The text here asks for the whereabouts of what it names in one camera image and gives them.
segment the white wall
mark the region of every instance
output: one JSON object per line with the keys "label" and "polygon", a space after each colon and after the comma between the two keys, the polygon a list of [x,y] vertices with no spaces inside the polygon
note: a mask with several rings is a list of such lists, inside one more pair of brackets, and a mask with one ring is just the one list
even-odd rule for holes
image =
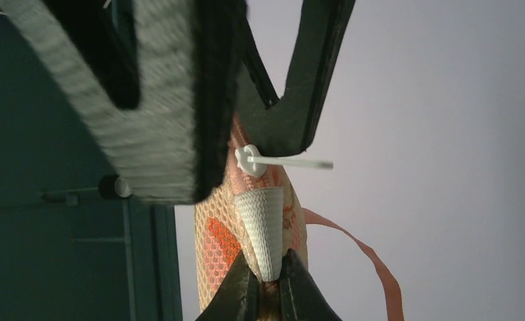
{"label": "white wall", "polygon": [[[301,6],[283,2],[250,1],[280,92]],[[376,249],[408,320],[525,320],[525,0],[357,2],[303,155],[335,169],[288,169],[302,206]],[[194,320],[191,208],[177,209],[177,224],[184,317]],[[356,245],[308,230],[310,271],[341,318],[385,320]]]}

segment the mesh bag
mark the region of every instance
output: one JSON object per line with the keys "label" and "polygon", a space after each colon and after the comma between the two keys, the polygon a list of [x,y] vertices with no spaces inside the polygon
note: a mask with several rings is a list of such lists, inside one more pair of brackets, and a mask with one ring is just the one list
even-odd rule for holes
{"label": "mesh bag", "polygon": [[[372,261],[384,288],[387,320],[404,321],[400,285],[375,251],[337,224],[315,212],[301,208],[283,167],[269,165],[266,173],[258,179],[237,169],[235,149],[247,144],[249,141],[235,117],[224,182],[213,190],[208,199],[195,205],[195,255],[201,311],[204,311],[213,299],[241,249],[252,272],[259,280],[262,280],[261,269],[254,250],[256,245],[253,246],[243,216],[239,214],[235,206],[235,200],[237,195],[244,192],[281,187],[284,193],[282,255],[285,255],[290,248],[295,249],[305,266],[308,267],[306,224],[324,225],[342,231]],[[276,283],[268,283],[261,288],[263,293],[258,320],[280,320],[279,291]]]}
{"label": "mesh bag", "polygon": [[238,177],[241,174],[233,170],[236,167],[236,163],[232,161],[235,149],[247,144],[248,140],[235,118],[223,184],[213,190],[208,199],[195,205],[195,255],[202,311],[215,295],[239,250],[243,250],[249,267],[260,279],[252,242],[233,202],[234,196],[242,191],[265,187],[284,188],[282,255],[292,248],[298,252],[306,266],[308,263],[307,233],[302,208],[284,168],[270,165],[266,174],[259,179]]}

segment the cabinet door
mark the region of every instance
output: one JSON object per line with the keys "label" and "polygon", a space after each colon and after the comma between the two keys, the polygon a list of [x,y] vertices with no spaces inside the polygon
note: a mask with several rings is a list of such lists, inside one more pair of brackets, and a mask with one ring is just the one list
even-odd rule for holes
{"label": "cabinet door", "polygon": [[113,172],[0,16],[0,321],[181,319],[169,208],[95,192],[74,206],[39,196],[95,187]]}

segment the orange mesh bag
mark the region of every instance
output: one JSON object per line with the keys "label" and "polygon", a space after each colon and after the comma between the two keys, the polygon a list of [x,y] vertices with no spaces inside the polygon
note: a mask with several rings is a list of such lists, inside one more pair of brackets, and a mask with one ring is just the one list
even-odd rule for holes
{"label": "orange mesh bag", "polygon": [[[343,228],[312,211],[301,208],[282,166],[268,165],[265,173],[258,178],[245,174],[237,165],[235,151],[248,144],[249,141],[235,117],[223,184],[213,190],[208,199],[195,205],[195,254],[201,311],[204,311],[213,299],[240,250],[243,251],[249,267],[258,280],[270,278],[269,280],[273,281],[277,278],[276,272],[273,275],[265,274],[264,270],[268,270],[268,259],[261,260],[260,250],[255,248],[259,247],[257,245],[259,235],[255,235],[251,229],[247,228],[247,225],[250,226],[250,218],[245,216],[243,207],[238,208],[242,205],[237,202],[237,198],[253,191],[279,189],[280,193],[283,193],[283,199],[281,199],[283,203],[280,202],[282,205],[281,255],[285,255],[290,248],[295,249],[304,265],[308,267],[306,223],[325,225],[343,231],[372,260],[385,289],[388,320],[404,320],[398,282],[376,253]],[[259,320],[280,320],[280,314],[275,311],[274,314],[260,316]]]}

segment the zip tie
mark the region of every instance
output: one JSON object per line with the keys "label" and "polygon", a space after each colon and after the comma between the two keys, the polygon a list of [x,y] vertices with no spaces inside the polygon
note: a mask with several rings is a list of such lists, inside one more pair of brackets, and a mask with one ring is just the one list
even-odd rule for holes
{"label": "zip tie", "polygon": [[254,145],[246,145],[235,150],[238,167],[246,174],[259,178],[266,172],[266,165],[312,167],[314,169],[333,169],[333,162],[326,160],[285,159],[261,156]]}
{"label": "zip tie", "polygon": [[306,159],[286,159],[278,157],[266,156],[248,156],[249,163],[267,164],[267,165],[281,165],[281,166],[297,166],[297,167],[313,167],[315,169],[333,169],[333,162],[327,160],[306,160]]}

